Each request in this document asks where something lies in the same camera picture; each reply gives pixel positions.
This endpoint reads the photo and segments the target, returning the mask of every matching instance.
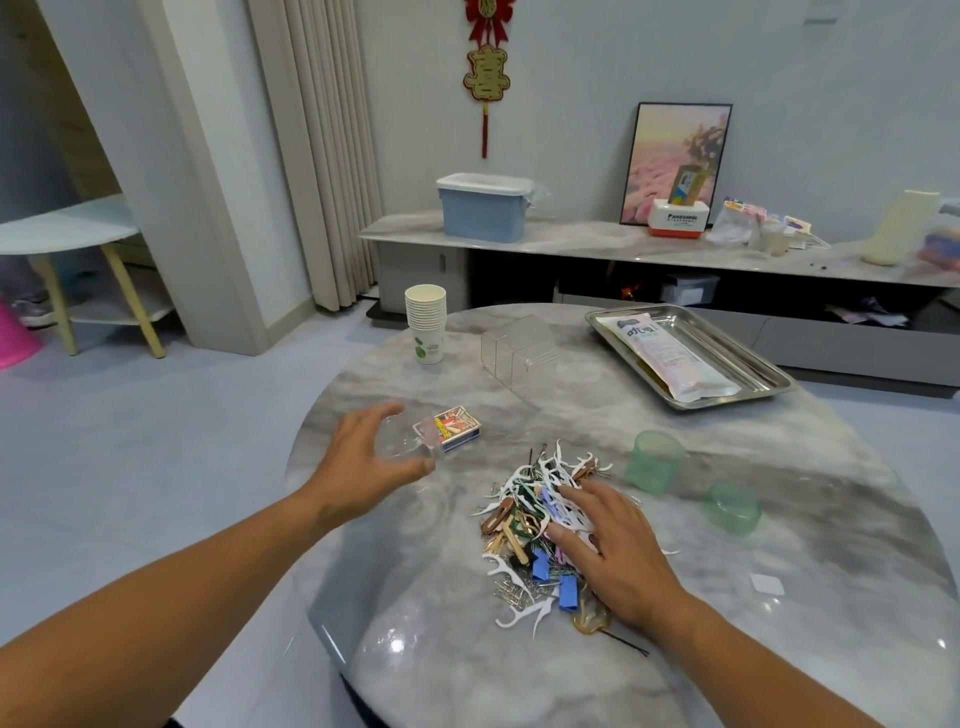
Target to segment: light blue storage box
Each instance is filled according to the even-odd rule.
[[[532,180],[461,173],[437,180],[437,189],[447,235],[493,243],[514,243],[523,237]]]

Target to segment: hand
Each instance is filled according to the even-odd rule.
[[[650,523],[633,501],[604,483],[585,480],[582,486],[561,486],[560,493],[593,521],[600,553],[558,523],[551,522],[546,535],[614,614],[656,638],[694,597],[667,564]]]
[[[319,535],[362,516],[401,485],[433,472],[430,458],[392,461],[376,457],[373,441],[380,423],[403,411],[385,402],[348,412],[337,424],[326,455],[298,493],[317,509]]]

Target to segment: beige curtain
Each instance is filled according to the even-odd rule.
[[[353,0],[248,0],[314,300],[374,283],[357,232],[380,216]]]

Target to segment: marble tabletop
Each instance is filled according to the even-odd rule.
[[[887,726],[953,725],[960,605],[943,551],[897,476],[825,405],[800,390],[679,413],[587,326],[589,308],[552,303],[452,314],[444,361],[419,364],[404,331],[320,395],[297,435],[286,488],[316,468],[340,416],[379,400],[412,414],[462,404],[483,434],[420,483],[331,533],[298,562],[310,621],[349,682],[395,728],[709,726],[716,717],[655,649],[650,658],[554,611],[510,630],[486,576],[479,519],[494,482],[529,449],[564,439],[621,474],[634,436],[655,428],[691,453],[663,497],[643,494],[684,586],[727,619]],[[480,363],[480,334],[536,313],[560,359],[550,401],[525,403]],[[753,490],[764,516],[736,538],[704,518],[716,478]],[[780,597],[754,590],[773,575]]]
[[[938,268],[915,256],[898,266],[865,263],[860,259],[864,244],[862,240],[836,243],[829,250],[789,251],[786,255],[772,257],[766,253],[748,251],[743,246],[713,245],[703,239],[654,237],[640,226],[529,218],[524,236],[516,243],[505,244],[446,235],[444,216],[439,210],[381,217],[360,231],[360,237],[413,245],[960,288],[960,273]]]

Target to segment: pink flower painting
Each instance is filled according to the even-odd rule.
[[[698,199],[710,204],[731,108],[714,104],[640,104],[621,223],[646,225],[654,200],[668,197],[677,170],[684,164],[698,164],[708,170]]]

